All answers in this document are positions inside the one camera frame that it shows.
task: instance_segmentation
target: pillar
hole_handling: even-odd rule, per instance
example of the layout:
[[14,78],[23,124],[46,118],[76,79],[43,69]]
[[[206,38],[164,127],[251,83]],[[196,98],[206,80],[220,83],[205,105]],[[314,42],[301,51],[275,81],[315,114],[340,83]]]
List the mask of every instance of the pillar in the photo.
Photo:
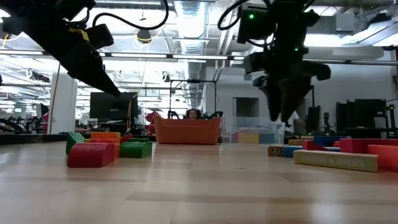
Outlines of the pillar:
[[57,75],[58,69],[52,76],[47,134],[75,132],[77,81],[61,68],[57,84]]

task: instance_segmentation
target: person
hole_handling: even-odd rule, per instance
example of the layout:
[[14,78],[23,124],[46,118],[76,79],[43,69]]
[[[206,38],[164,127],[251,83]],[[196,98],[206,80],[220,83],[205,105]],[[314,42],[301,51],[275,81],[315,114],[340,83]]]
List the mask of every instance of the person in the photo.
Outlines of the person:
[[285,123],[285,137],[286,138],[294,137],[294,123],[295,122],[297,122],[298,124],[302,123],[300,120],[300,117],[296,111],[294,111],[292,113],[290,118]]
[[195,109],[191,109],[187,111],[187,119],[199,119],[200,113]]

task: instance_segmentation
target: orange basket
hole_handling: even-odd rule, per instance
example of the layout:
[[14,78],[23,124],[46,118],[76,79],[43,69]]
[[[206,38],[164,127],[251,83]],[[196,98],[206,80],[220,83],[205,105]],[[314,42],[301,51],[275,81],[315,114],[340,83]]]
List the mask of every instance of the orange basket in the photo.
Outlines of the orange basket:
[[155,116],[154,119],[159,144],[215,145],[218,142],[221,118],[163,119]]

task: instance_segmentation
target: yellow block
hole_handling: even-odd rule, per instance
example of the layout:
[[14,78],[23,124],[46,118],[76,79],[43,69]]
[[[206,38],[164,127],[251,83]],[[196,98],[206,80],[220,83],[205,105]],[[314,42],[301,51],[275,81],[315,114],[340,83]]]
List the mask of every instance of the yellow block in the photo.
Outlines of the yellow block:
[[238,141],[241,144],[259,144],[259,135],[258,134],[245,134],[239,133]]
[[294,151],[294,162],[313,166],[377,172],[377,155],[325,152],[311,150]]
[[290,146],[302,146],[303,145],[303,139],[290,139],[289,140],[289,145]]

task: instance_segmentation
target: blue block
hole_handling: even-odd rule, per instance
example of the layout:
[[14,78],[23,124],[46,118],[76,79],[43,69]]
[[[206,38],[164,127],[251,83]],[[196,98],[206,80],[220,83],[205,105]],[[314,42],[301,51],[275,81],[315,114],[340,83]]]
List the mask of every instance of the blue block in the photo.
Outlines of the blue block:
[[285,146],[285,157],[293,158],[293,152],[303,149],[303,146]]
[[335,141],[339,141],[342,138],[347,138],[347,136],[314,136],[313,142],[319,146],[332,147]]
[[326,147],[329,151],[331,152],[340,152],[340,148],[339,147]]
[[274,144],[275,143],[275,134],[259,134],[259,143],[260,144]]

